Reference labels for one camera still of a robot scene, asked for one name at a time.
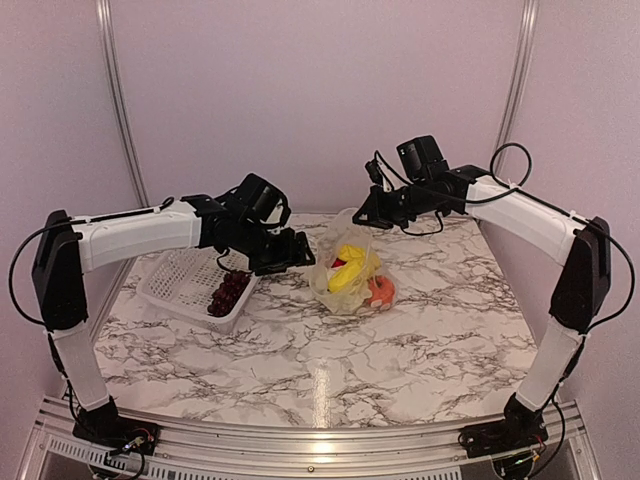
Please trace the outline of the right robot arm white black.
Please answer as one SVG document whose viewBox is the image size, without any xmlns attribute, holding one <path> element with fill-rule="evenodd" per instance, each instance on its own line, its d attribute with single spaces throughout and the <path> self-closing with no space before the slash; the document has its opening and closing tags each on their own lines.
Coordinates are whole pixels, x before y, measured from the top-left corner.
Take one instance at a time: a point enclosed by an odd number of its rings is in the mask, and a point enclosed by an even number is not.
<svg viewBox="0 0 640 480">
<path fill-rule="evenodd" d="M 379 163 L 365 168 L 373 184 L 354 214 L 356 224 L 406 227 L 418 216 L 451 212 L 494 224 L 547 254 L 562 271 L 553 290 L 543 340 L 531 368 L 505 408 L 495 438 L 515 448 L 534 431 L 533 416 L 568 377 L 611 286 L 611 239 L 606 221 L 587 220 L 507 184 L 487 170 L 443 167 L 431 178 L 394 189 Z"/>
</svg>

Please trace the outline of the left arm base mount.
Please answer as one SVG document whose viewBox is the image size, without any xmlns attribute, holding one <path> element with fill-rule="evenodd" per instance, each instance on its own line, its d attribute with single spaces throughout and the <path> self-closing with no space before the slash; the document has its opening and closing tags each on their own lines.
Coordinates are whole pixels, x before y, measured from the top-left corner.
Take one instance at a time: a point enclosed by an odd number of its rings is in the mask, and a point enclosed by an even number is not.
<svg viewBox="0 0 640 480">
<path fill-rule="evenodd" d="M 135 452 L 149 456 L 155 451 L 159 425 L 121 416 L 112 397 L 94 410 L 80 407 L 73 418 L 73 435 L 76 438 L 109 447 L 111 455 Z"/>
</svg>

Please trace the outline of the right aluminium frame post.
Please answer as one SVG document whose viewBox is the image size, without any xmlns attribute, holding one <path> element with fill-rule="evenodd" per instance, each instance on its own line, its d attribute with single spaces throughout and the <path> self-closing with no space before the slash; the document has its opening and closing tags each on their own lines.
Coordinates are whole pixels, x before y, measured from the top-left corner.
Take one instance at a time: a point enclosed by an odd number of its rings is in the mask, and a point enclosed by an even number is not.
<svg viewBox="0 0 640 480">
<path fill-rule="evenodd" d="M 523 2 L 513 68 L 495 141 L 495 149 L 511 140 L 515 128 L 533 57 L 539 6 L 540 2 L 538 0 L 525 0 Z"/>
</svg>

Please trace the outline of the white cauliflower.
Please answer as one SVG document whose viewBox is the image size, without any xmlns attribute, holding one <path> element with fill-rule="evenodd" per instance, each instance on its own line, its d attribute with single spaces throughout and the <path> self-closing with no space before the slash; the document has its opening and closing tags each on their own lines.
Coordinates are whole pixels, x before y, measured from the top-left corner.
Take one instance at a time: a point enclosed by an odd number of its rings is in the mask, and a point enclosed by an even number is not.
<svg viewBox="0 0 640 480">
<path fill-rule="evenodd" d="M 337 293 L 330 293 L 327 289 L 327 272 L 330 269 L 324 266 L 312 269 L 309 276 L 309 286 L 314 298 L 331 313 L 342 315 L 355 312 L 371 296 L 367 286 L 366 275 L 361 280 L 356 281 L 350 288 L 345 288 Z"/>
</svg>

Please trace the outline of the clear zip top bag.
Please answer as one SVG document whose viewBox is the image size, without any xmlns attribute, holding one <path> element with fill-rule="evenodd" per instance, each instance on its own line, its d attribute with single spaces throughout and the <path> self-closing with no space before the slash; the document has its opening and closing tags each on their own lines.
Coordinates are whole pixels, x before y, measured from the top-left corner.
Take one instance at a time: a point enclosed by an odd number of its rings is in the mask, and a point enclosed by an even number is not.
<svg viewBox="0 0 640 480">
<path fill-rule="evenodd" d="M 384 311 L 396 300 L 396 285 L 373 246 L 373 236 L 353 223 L 354 208 L 339 212 L 316 242 L 316 264 L 308 274 L 316 300 L 335 315 Z"/>
</svg>

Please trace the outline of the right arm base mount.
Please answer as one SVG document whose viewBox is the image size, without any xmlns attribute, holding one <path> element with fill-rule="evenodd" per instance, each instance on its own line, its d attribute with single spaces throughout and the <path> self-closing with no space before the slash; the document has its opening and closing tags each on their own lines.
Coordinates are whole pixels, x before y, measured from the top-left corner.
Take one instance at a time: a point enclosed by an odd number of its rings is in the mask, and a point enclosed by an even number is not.
<svg viewBox="0 0 640 480">
<path fill-rule="evenodd" d="M 468 458 L 478 458 L 545 443 L 548 438 L 540 410 L 510 402 L 503 419 L 463 427 L 458 443 Z"/>
</svg>

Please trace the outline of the yellow banana piece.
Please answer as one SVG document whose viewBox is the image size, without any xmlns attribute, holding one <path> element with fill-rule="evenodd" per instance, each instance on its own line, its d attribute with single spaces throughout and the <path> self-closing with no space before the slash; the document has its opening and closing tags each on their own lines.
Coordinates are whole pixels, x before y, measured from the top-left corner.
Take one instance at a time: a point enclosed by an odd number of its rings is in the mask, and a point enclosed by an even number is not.
<svg viewBox="0 0 640 480">
<path fill-rule="evenodd" d="M 327 272 L 328 291 L 337 293 L 345 288 L 350 288 L 356 281 L 361 280 L 368 273 L 368 268 L 360 268 L 353 263 L 345 264 L 340 268 L 331 268 Z"/>
</svg>

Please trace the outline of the dark red grape bunch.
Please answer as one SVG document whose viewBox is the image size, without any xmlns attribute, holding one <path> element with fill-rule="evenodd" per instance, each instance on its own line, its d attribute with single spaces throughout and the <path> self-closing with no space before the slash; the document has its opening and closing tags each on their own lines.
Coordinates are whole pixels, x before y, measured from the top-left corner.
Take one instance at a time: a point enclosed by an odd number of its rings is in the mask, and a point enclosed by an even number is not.
<svg viewBox="0 0 640 480">
<path fill-rule="evenodd" d="M 227 272 L 222 283 L 213 292 L 207 313 L 213 317 L 224 317 L 231 313 L 249 284 L 251 275 L 240 270 Z"/>
</svg>

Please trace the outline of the front aluminium rail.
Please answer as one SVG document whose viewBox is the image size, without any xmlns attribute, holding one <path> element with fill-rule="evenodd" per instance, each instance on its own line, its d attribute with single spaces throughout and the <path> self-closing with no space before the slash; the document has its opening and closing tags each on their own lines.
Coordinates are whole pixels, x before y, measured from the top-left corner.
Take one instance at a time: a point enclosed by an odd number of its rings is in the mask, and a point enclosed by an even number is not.
<svg viewBox="0 0 640 480">
<path fill-rule="evenodd" d="M 125 410 L 159 427 L 153 454 L 108 458 L 77 439 L 63 399 L 42 401 L 17 478 L 89 479 L 100 471 L 146 479 L 503 479 L 534 453 L 540 479 L 600 479 L 581 412 L 573 402 L 544 414 L 544 443 L 470 458 L 459 444 L 466 421 L 405 427 L 311 429 L 212 423 Z"/>
</svg>

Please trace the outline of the yellow corn cob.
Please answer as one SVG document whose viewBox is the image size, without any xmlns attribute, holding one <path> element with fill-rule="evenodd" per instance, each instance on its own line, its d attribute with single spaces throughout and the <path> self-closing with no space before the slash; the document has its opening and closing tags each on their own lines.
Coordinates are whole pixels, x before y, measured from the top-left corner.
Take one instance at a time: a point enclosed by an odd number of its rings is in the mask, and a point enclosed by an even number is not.
<svg viewBox="0 0 640 480">
<path fill-rule="evenodd" d="M 360 268 L 378 269 L 381 266 L 380 258 L 371 248 L 362 248 L 352 244 L 343 244 L 338 250 L 336 258 L 345 264 L 353 263 Z"/>
</svg>

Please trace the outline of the left aluminium frame post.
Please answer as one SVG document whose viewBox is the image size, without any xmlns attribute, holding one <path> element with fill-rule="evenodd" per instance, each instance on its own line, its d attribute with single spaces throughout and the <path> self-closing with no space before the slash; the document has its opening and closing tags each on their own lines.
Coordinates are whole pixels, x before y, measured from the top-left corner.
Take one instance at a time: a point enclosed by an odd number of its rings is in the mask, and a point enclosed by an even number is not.
<svg viewBox="0 0 640 480">
<path fill-rule="evenodd" d="M 138 204 L 141 207 L 147 207 L 149 205 L 149 197 L 144 184 L 143 174 L 130 126 L 125 93 L 120 75 L 111 2 L 108 0 L 97 0 L 96 14 L 106 68 L 107 83 L 113 104 L 117 129 L 124 151 L 127 170 Z"/>
</svg>

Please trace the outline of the white plastic basket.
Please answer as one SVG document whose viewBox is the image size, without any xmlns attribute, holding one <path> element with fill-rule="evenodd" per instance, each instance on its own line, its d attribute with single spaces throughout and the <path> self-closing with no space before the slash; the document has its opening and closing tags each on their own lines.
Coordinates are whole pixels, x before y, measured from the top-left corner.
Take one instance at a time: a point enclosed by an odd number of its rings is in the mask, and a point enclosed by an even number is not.
<svg viewBox="0 0 640 480">
<path fill-rule="evenodd" d="M 234 329 L 259 279 L 255 275 L 249 277 L 247 286 L 229 313 L 221 317 L 211 316 L 208 306 L 226 274 L 217 263 L 219 257 L 214 249 L 166 251 L 142 276 L 136 287 L 137 294 L 179 319 L 228 334 Z"/>
</svg>

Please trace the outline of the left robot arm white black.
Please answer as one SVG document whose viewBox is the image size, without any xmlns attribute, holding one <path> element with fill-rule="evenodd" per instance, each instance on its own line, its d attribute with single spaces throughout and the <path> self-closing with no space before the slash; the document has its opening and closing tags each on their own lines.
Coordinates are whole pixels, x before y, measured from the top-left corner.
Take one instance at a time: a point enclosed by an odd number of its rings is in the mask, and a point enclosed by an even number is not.
<svg viewBox="0 0 640 480">
<path fill-rule="evenodd" d="M 98 217 L 50 214 L 37 234 L 32 281 L 52 357 L 81 408 L 81 428 L 106 445 L 119 444 L 127 432 L 90 339 L 86 275 L 146 254 L 191 248 L 240 253 L 257 276 L 314 264 L 306 235 L 286 225 L 288 210 L 274 224 L 262 222 L 261 214 L 230 193 Z"/>
</svg>

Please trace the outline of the aluminium frame post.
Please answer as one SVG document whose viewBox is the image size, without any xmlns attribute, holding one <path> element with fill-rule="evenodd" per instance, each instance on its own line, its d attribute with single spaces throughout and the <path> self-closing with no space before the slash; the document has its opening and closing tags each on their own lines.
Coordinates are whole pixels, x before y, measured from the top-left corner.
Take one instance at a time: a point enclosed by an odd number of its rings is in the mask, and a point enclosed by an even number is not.
<svg viewBox="0 0 640 480">
<path fill-rule="evenodd" d="M 523 2 L 513 68 L 495 141 L 495 149 L 511 140 L 515 128 L 533 57 L 539 6 L 540 2 L 538 0 L 525 0 Z"/>
<path fill-rule="evenodd" d="M 127 170 L 138 204 L 141 207 L 147 207 L 149 205 L 149 197 L 144 184 L 143 174 L 130 126 L 125 93 L 120 75 L 111 2 L 108 0 L 97 0 L 96 14 L 106 68 L 107 83 L 113 104 L 117 129 L 124 151 Z"/>
</svg>

